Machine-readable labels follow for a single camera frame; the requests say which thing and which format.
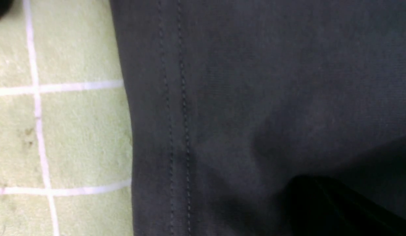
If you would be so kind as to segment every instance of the stain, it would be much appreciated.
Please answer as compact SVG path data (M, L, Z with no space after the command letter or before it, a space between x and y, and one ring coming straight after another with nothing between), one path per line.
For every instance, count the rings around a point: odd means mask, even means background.
M34 131L34 128L28 128L28 129L25 129L25 135L26 136L29 136L29 135L31 135L31 133Z

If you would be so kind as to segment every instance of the pant leg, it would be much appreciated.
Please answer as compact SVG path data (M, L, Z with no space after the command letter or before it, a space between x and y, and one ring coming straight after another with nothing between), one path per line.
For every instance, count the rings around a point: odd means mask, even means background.
M364 155L406 137L406 0L111 4L136 236L290 235L300 174L406 218L406 162Z

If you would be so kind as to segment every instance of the seam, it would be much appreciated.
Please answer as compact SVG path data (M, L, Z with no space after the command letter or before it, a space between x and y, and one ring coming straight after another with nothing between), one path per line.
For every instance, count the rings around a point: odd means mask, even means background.
M164 47L164 29L162 24L162 0L158 0L158 34L159 34L159 51L161 57L162 74L164 77L165 84L165 101L166 101L166 112L167 112L167 122L168 122L168 135L169 135L169 179L170 179L170 222L169 230L170 235L174 235L173 224L174 224L174 181L173 181L173 137L172 137L172 118L170 114L169 105L169 86L166 73L166 63L165 63L165 47Z
M191 236L191 194L190 194L190 136L188 130L187 117L187 97L186 97L186 81L184 72L184 56L183 56L183 38L182 38L182 3L177 0L177 27L178 27L178 57L181 77L181 92L182 92L182 112L184 117L184 130L186 142L186 191L187 191L187 229L188 236Z

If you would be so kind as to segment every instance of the light green tile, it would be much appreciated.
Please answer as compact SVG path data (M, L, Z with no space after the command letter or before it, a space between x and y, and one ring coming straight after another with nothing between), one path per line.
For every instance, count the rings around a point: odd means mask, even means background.
M0 87L31 85L22 1L0 20Z
M121 79L108 0L31 1L40 82Z
M130 188L114 192L56 197L61 236L133 235Z
M131 177L131 126L124 88L41 97L53 188L104 185Z
M47 197L0 196L1 236L50 236L53 234Z
M34 98L0 97L0 187L43 187Z

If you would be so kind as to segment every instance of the dark gray pants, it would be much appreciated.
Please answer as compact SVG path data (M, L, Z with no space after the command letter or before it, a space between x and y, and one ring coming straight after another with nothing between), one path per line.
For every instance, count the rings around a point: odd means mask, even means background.
M291 235L282 193L300 174L406 219L406 0L112 9L135 236Z

